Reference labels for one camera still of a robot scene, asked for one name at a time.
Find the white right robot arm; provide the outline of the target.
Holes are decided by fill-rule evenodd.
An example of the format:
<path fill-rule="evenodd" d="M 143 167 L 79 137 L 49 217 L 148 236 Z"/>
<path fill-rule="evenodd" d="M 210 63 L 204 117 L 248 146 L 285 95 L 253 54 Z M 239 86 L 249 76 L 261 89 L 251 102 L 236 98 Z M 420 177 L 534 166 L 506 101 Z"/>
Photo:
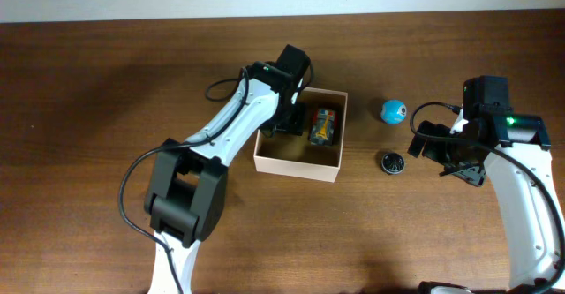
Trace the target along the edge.
<path fill-rule="evenodd" d="M 551 142 L 541 117 L 515 113 L 509 81 L 479 76 L 449 105 L 452 126 L 411 124 L 408 153 L 443 166 L 443 175 L 480 187 L 491 181 L 508 241 L 511 293 L 564 291 L 564 215 L 552 175 Z"/>

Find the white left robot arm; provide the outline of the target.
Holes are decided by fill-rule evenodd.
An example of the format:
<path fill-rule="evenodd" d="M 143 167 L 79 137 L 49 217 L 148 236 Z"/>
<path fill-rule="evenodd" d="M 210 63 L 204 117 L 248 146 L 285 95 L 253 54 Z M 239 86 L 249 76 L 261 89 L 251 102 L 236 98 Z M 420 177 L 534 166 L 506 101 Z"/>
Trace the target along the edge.
<path fill-rule="evenodd" d="M 312 73 L 309 56 L 288 45 L 276 61 L 242 68 L 230 100 L 201 130 L 160 146 L 144 200 L 157 240 L 150 292 L 190 292 L 200 243 L 222 215 L 231 162 L 256 131 L 302 134 L 297 98 Z"/>

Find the grey red toy truck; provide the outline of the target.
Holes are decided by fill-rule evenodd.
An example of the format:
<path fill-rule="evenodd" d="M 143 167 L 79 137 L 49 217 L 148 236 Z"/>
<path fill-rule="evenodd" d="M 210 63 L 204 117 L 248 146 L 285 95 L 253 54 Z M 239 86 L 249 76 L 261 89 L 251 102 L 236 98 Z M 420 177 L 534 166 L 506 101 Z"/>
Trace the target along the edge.
<path fill-rule="evenodd" d="M 313 114 L 309 132 L 311 145 L 331 147 L 334 143 L 337 113 L 333 109 L 318 108 Z"/>

